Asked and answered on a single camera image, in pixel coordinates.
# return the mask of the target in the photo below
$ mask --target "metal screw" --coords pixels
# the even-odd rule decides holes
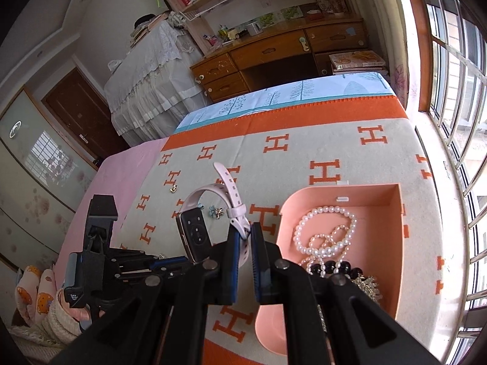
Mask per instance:
[[[345,285],[347,283],[347,278],[341,273],[336,273],[331,276],[331,279],[335,285]]]
[[[287,268],[289,268],[289,262],[282,258],[277,259],[276,262],[274,262],[274,265],[276,266],[276,268],[281,270],[286,270]]]
[[[160,282],[160,277],[156,276],[155,274],[151,274],[145,278],[145,285],[148,287],[156,287],[160,284]]]
[[[218,262],[213,259],[205,259],[203,267],[206,270],[215,270],[218,267]]]

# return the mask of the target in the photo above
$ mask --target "wire rack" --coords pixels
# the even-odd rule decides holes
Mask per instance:
[[[212,9],[216,8],[218,5],[224,4],[230,0],[211,0],[207,4],[203,5],[198,9],[194,9],[188,12],[181,12],[187,21],[192,21],[196,18],[199,18],[201,15],[204,15],[207,12],[210,12]]]

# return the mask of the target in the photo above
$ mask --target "pearl necklace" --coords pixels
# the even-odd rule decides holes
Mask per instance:
[[[305,226],[306,222],[309,221],[311,218],[313,218],[315,215],[322,214],[322,213],[343,214],[344,217],[350,219],[350,226],[347,227],[345,225],[339,225],[335,227],[335,229],[329,235],[326,234],[314,235],[309,241],[309,247],[303,246],[303,244],[301,243],[301,232],[303,230],[303,227]],[[356,224],[357,224],[357,220],[355,219],[355,215],[349,213],[347,210],[339,206],[318,207],[312,209],[311,212],[305,214],[301,218],[299,224],[296,226],[295,228],[296,230],[294,231],[294,237],[293,237],[293,241],[294,241],[294,245],[296,246],[296,249],[302,254],[309,255],[309,257],[306,257],[300,262],[300,266],[307,264],[306,271],[311,274],[311,266],[314,263],[318,262],[320,263],[321,266],[321,277],[325,277],[325,266],[324,266],[323,258],[330,258],[332,256],[336,256],[341,253],[340,259],[336,263],[335,269],[333,270],[333,273],[338,273],[339,268],[341,266],[341,262],[344,260],[345,255],[347,255],[347,251],[349,251],[350,249],[351,240],[353,234],[355,233]],[[338,230],[344,230],[346,234],[342,240],[335,242],[334,236],[337,234]],[[324,238],[325,241],[322,243],[320,248],[314,248],[313,242],[318,238]]]

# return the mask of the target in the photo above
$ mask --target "light blue bedsheet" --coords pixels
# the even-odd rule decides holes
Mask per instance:
[[[193,111],[184,117],[175,133],[274,108],[380,95],[394,95],[394,91],[383,76],[376,72],[333,75],[291,82],[233,97]]]

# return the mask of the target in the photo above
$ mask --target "pink jewelry box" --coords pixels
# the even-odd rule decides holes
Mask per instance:
[[[403,268],[403,208],[399,184],[329,185],[294,192],[281,208],[276,244],[281,249],[282,258],[299,263],[306,257],[296,250],[294,230],[303,215],[321,206],[340,206],[355,214],[356,232],[345,260],[352,268],[361,268],[364,275],[376,278],[383,296],[380,306],[395,318]],[[342,214],[317,214],[306,222],[301,242],[308,247],[311,236],[330,233],[342,224],[350,225],[350,220]],[[321,239],[317,239],[315,247],[321,243]],[[266,349],[286,355],[286,327],[281,304],[260,306],[255,333]]]

